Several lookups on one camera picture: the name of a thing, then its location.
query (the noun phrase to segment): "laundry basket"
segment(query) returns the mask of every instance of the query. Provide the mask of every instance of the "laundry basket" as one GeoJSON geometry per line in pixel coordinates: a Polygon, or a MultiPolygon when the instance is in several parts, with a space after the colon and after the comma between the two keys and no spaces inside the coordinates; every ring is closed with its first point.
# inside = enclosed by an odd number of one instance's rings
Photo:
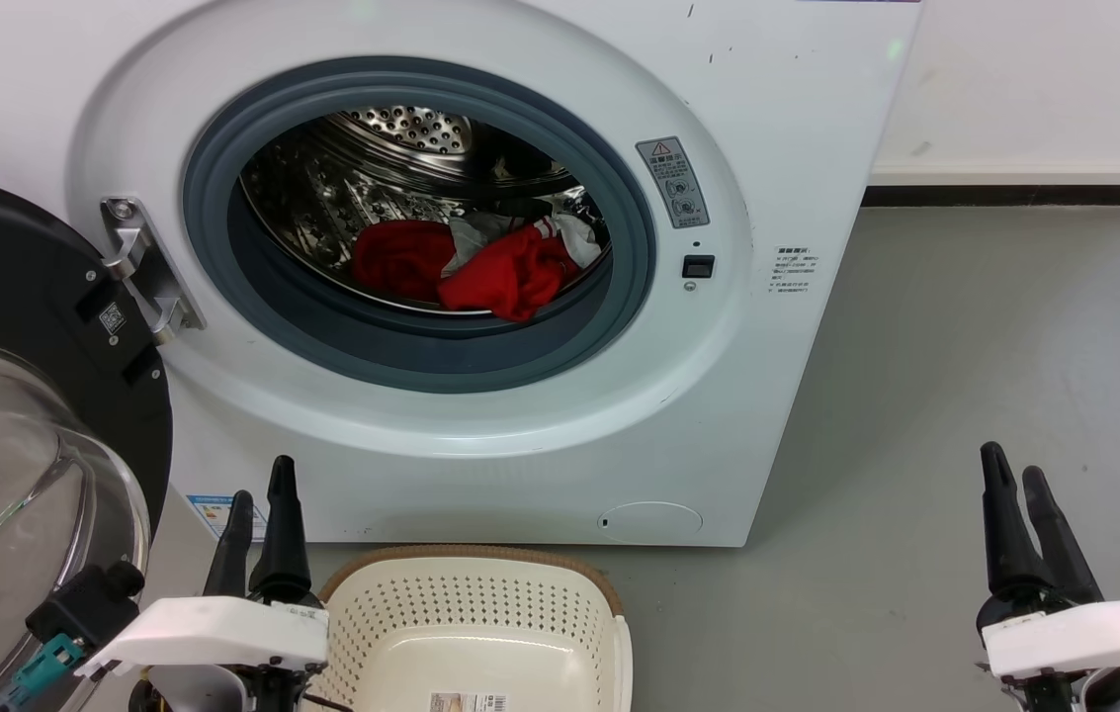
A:
{"type": "MultiPolygon", "coordinates": [[[[355,712],[628,712],[617,591],[564,555],[375,551],[326,582],[328,666],[310,694],[355,712]]],[[[321,712],[306,702],[306,712],[321,712]]]]}

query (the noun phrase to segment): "white wall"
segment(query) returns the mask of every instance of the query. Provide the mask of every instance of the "white wall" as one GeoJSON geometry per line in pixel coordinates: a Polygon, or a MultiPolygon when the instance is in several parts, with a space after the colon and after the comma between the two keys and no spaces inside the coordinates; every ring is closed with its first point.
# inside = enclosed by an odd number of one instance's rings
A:
{"type": "Polygon", "coordinates": [[[924,0],[872,185],[1120,184],[1120,0],[924,0]]]}

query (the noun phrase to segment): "metal hinge bracket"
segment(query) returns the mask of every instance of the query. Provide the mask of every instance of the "metal hinge bracket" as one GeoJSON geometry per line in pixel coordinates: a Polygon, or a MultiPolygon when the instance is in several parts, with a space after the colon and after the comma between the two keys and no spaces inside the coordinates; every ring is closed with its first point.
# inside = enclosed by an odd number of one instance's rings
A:
{"type": "Polygon", "coordinates": [[[188,293],[160,251],[160,241],[142,203],[137,198],[103,198],[99,210],[115,250],[113,256],[103,260],[103,266],[139,302],[156,343],[170,343],[184,328],[204,328],[188,293]]]}

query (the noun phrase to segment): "red cloth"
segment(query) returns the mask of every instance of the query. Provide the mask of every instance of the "red cloth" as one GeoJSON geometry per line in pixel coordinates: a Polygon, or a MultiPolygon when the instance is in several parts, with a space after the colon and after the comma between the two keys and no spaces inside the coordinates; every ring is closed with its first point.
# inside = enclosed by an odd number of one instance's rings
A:
{"type": "MultiPolygon", "coordinates": [[[[550,221],[540,223],[550,225],[550,221]]],[[[579,271],[553,228],[548,229],[550,237],[543,237],[535,225],[525,225],[488,243],[459,271],[448,275],[437,287],[442,306],[488,309],[508,321],[532,319],[579,271]]]]}
{"type": "Polygon", "coordinates": [[[439,302],[441,269],[452,256],[455,240],[449,225],[389,221],[358,233],[349,264],[353,279],[379,292],[439,302]]]}

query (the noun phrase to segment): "washing machine door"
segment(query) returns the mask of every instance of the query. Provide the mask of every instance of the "washing machine door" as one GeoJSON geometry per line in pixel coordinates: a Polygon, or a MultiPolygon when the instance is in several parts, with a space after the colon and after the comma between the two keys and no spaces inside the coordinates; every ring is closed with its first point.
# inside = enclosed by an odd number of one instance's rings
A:
{"type": "MultiPolygon", "coordinates": [[[[0,688],[38,648],[22,619],[86,564],[144,568],[168,481],[160,353],[80,235],[0,190],[0,688]]],[[[36,709],[78,708],[76,677],[36,709]]]]}

